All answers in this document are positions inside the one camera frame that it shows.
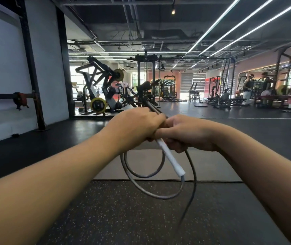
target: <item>beige mat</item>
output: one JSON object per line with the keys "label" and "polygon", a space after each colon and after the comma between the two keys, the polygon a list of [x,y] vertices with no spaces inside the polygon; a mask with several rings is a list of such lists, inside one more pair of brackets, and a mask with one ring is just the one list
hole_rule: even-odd
{"label": "beige mat", "polygon": [[[161,150],[157,148],[156,143],[143,143],[137,148],[128,152],[127,160],[130,167],[138,174],[147,175],[159,167],[161,162]],[[185,153],[178,154],[172,152],[177,161],[186,172],[185,180],[193,181],[192,169]],[[197,173],[198,181],[241,181],[233,168],[217,152],[200,151],[189,149],[189,154]],[[95,180],[127,180],[120,157],[111,161],[95,178]],[[179,180],[170,162],[166,159],[161,171],[151,177],[153,180]]]}

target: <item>person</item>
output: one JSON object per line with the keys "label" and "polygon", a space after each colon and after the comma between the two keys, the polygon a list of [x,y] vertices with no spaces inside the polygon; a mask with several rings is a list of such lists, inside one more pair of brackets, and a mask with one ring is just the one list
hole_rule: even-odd
{"label": "person", "polygon": [[[113,134],[119,143],[112,143]],[[116,115],[86,141],[1,178],[0,244],[35,244],[93,177],[147,138],[163,138],[178,153],[188,147],[221,153],[291,242],[291,161],[227,125],[166,119],[140,107]]]}
{"label": "person", "polygon": [[250,97],[251,97],[251,80],[254,78],[254,74],[250,74],[243,83],[243,98],[246,99],[243,102],[243,105],[250,104]]}
{"label": "person", "polygon": [[262,84],[262,90],[269,90],[270,89],[270,83],[271,83],[271,80],[270,78],[268,77],[268,72],[263,72],[261,74],[261,78],[264,80],[263,84]]}

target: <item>gray wall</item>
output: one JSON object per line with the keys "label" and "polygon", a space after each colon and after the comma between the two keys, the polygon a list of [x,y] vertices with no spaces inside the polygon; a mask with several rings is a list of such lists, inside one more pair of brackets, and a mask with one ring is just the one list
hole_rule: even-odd
{"label": "gray wall", "polygon": [[[31,92],[19,18],[0,5],[0,93]],[[36,128],[33,100],[16,110],[12,100],[0,100],[0,140]]]}
{"label": "gray wall", "polygon": [[26,0],[26,10],[47,125],[69,118],[56,7],[49,0]]}

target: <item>floor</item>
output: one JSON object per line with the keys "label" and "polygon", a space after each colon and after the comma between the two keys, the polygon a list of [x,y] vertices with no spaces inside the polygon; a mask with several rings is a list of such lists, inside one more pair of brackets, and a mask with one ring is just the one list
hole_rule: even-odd
{"label": "floor", "polygon": [[[184,114],[233,126],[291,160],[291,113],[254,107],[229,112],[196,103],[161,103],[168,116]],[[0,141],[0,177],[70,148],[98,132],[105,121],[66,120],[46,132]],[[144,181],[157,193],[177,182]],[[129,181],[93,181],[38,244],[288,244],[243,183],[198,183],[180,232],[175,233],[192,185],[169,201],[140,193]]]}

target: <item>right hand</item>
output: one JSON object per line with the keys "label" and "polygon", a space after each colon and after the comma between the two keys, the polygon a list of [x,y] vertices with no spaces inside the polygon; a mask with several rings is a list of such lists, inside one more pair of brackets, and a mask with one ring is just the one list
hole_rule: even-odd
{"label": "right hand", "polygon": [[177,153],[184,152],[188,147],[200,150],[216,151],[216,139],[225,125],[185,115],[168,118],[163,128],[155,132],[155,138],[164,139],[168,148]]}

